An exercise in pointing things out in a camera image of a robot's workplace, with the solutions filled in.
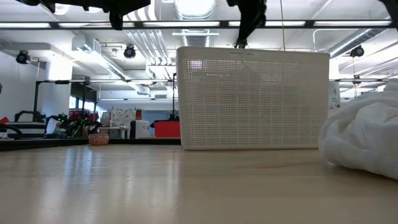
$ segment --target ceiling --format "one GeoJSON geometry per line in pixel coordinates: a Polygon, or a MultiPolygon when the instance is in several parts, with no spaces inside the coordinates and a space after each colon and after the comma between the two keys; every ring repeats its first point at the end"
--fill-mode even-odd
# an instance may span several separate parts
{"type": "MultiPolygon", "coordinates": [[[[228,7],[225,0],[216,0],[216,20],[239,20],[240,13],[236,7],[228,7]]],[[[152,0],[156,18],[162,21],[177,20],[175,6],[170,0],[152,0]]],[[[279,0],[267,1],[268,19],[385,19],[388,13],[383,4],[378,0],[282,0],[283,14],[281,13],[279,0]]],[[[89,13],[80,7],[70,7],[69,11],[62,16],[49,13],[44,7],[25,6],[15,0],[0,1],[0,21],[107,21],[108,14],[103,12],[89,13]]],[[[180,30],[162,30],[162,37],[169,55],[173,59],[175,51],[182,46],[182,38],[173,35],[180,30]]],[[[211,37],[211,47],[232,47],[238,35],[237,29],[210,30],[219,35],[211,37]]],[[[251,49],[299,50],[299,51],[322,51],[327,50],[355,30],[320,30],[314,37],[314,30],[310,29],[259,29],[248,39],[251,49]]],[[[140,53],[134,59],[123,57],[123,51],[127,44],[131,44],[130,38],[124,31],[115,30],[0,30],[0,44],[13,43],[48,43],[60,49],[67,55],[73,57],[72,38],[76,35],[84,35],[88,39],[96,39],[102,45],[102,53],[110,58],[114,64],[123,70],[145,70],[147,60],[140,53]]],[[[398,41],[396,30],[387,30],[382,34],[365,42],[365,56],[355,58],[338,57],[340,74],[339,78],[352,78],[354,73],[369,71],[367,78],[392,78],[397,71],[392,61],[383,64],[392,58],[398,57],[398,47],[394,45],[398,41]]],[[[106,75],[108,71],[98,64],[92,62],[76,63],[73,69],[74,75],[106,75]]],[[[363,91],[376,88],[377,83],[364,86],[363,91]]],[[[344,96],[353,96],[354,89],[349,83],[343,86],[344,96]]],[[[125,89],[125,86],[115,86],[114,90],[125,89]]]]}

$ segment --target small basket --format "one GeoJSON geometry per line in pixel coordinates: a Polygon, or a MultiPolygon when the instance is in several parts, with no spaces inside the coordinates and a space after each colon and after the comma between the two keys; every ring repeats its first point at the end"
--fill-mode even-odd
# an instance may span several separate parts
{"type": "Polygon", "coordinates": [[[91,146],[105,146],[109,143],[108,134],[90,134],[88,136],[88,143],[91,146]]]}

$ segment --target white perforated panel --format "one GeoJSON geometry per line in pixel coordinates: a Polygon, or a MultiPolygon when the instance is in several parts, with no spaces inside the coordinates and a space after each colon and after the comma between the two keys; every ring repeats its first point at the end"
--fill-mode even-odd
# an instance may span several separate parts
{"type": "Polygon", "coordinates": [[[183,148],[317,147],[328,74],[328,54],[178,49],[183,148]]]}

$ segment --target wooden table surface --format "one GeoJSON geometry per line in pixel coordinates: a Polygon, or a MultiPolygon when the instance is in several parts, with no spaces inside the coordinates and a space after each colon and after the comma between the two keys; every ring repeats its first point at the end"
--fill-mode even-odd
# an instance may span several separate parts
{"type": "Polygon", "coordinates": [[[317,150],[0,152],[0,223],[398,223],[398,182],[317,150]]]}

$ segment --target red box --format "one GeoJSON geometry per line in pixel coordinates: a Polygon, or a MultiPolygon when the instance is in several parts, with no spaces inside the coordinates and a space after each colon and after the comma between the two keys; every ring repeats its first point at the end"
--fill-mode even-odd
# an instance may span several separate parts
{"type": "Polygon", "coordinates": [[[155,122],[155,137],[157,138],[179,138],[180,122],[179,121],[158,121],[155,122]]]}

